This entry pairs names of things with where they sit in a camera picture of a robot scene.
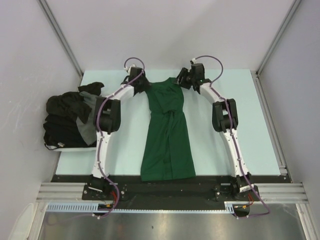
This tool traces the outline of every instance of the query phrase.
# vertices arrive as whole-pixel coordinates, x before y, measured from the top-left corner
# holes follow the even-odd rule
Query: cable
[[[244,216],[244,217],[238,217],[237,215],[234,214],[234,216],[237,218],[237,219],[246,219],[246,218],[254,218],[254,217],[259,217],[259,216],[264,216],[264,215],[268,215],[271,213],[271,210],[270,208],[268,207],[268,205],[261,199],[261,197],[259,196],[259,194],[257,193],[257,191],[254,189],[254,187],[252,187],[249,179],[247,178],[246,174],[245,174],[245,171],[242,167],[242,164],[241,164],[241,156],[240,156],[240,151],[239,151],[239,147],[237,145],[237,141],[236,141],[236,138],[235,138],[235,135],[233,134],[233,131],[232,131],[232,128],[233,128],[233,121],[232,121],[232,117],[231,117],[231,113],[230,113],[230,110],[229,110],[229,105],[228,105],[228,101],[225,97],[221,96],[213,87],[212,87],[212,83],[216,80],[218,80],[222,73],[224,72],[224,67],[223,67],[223,64],[222,62],[214,57],[214,56],[211,56],[211,55],[203,55],[203,56],[198,56],[196,57],[195,59],[200,59],[200,58],[212,58],[212,59],[215,59],[217,60],[220,65],[221,65],[221,73],[218,77],[216,77],[211,83],[210,83],[210,89],[220,98],[224,101],[225,103],[225,108],[226,108],[226,111],[228,113],[228,117],[229,117],[229,121],[230,121],[230,136],[232,137],[232,141],[234,143],[234,146],[235,146],[235,151],[236,151],[236,154],[237,154],[237,157],[238,157],[238,163],[239,163],[239,166],[240,166],[240,171],[246,181],[246,183],[249,185],[249,187],[251,188],[252,192],[254,193],[254,195],[259,199],[259,201],[262,203],[262,205],[266,208],[267,212],[264,212],[264,213],[257,213],[257,214],[252,214],[252,215],[248,215],[248,216]]]
[[[112,208],[106,212],[104,215],[98,217],[98,218],[105,218],[107,217],[117,206],[118,202],[119,202],[119,198],[120,198],[120,191],[119,191],[119,188],[117,187],[117,185],[111,181],[104,173],[104,171],[102,170],[102,167],[101,167],[101,161],[100,161],[100,151],[101,151],[101,145],[102,145],[102,139],[104,138],[104,133],[102,132],[101,128],[100,128],[100,117],[101,117],[101,113],[103,111],[103,108],[105,106],[105,104],[107,103],[108,100],[110,100],[111,98],[113,98],[114,96],[116,96],[118,93],[120,93],[123,89],[125,89],[127,86],[129,86],[131,83],[133,83],[135,80],[137,80],[145,71],[145,64],[144,62],[140,59],[140,58],[137,58],[137,57],[129,57],[125,62],[124,62],[124,68],[126,69],[127,66],[127,62],[129,60],[138,60],[140,61],[140,63],[142,64],[142,71],[140,72],[140,74],[138,76],[136,76],[134,79],[132,79],[131,81],[129,81],[126,85],[124,85],[123,87],[119,88],[115,93],[109,95],[108,97],[105,98],[105,100],[103,101],[103,103],[101,104],[100,108],[99,108],[99,111],[97,113],[97,118],[96,118],[96,127],[98,129],[98,131],[100,132],[100,135],[101,135],[101,139],[99,141],[99,145],[98,145],[98,149],[97,149],[97,163],[98,163],[98,168],[102,174],[102,176],[111,184],[114,186],[115,190],[116,190],[116,200],[115,200],[115,203],[113,204]]]

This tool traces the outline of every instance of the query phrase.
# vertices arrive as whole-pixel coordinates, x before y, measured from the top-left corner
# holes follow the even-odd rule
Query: metal floor
[[[39,240],[305,240],[295,204],[270,204],[271,214],[236,220],[231,214],[112,213],[64,221],[81,213],[47,212]],[[252,212],[263,212],[261,204]]]

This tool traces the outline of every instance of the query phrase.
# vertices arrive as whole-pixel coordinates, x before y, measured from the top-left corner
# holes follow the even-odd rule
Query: white wall
[[[49,180],[57,153],[45,149],[46,100],[80,79],[36,0],[0,2],[0,239]]]
[[[256,70],[293,0],[48,0],[83,69],[179,69],[199,55]]]
[[[319,0],[302,1],[261,81],[289,171],[303,182],[320,224]]]

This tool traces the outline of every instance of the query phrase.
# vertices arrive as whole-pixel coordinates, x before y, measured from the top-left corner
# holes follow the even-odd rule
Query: gray cloth
[[[94,114],[98,96],[92,95],[86,91],[80,92],[80,96],[84,98],[83,102],[91,108],[91,112],[86,123],[83,123],[79,117],[76,119],[75,122],[83,140],[89,146],[93,144],[95,141],[97,141],[97,130],[94,126]]]

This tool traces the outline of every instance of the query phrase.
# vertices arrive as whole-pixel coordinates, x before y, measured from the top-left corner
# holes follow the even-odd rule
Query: green dress
[[[183,112],[184,95],[176,78],[151,83],[146,91],[151,119],[141,165],[142,181],[196,176]]]

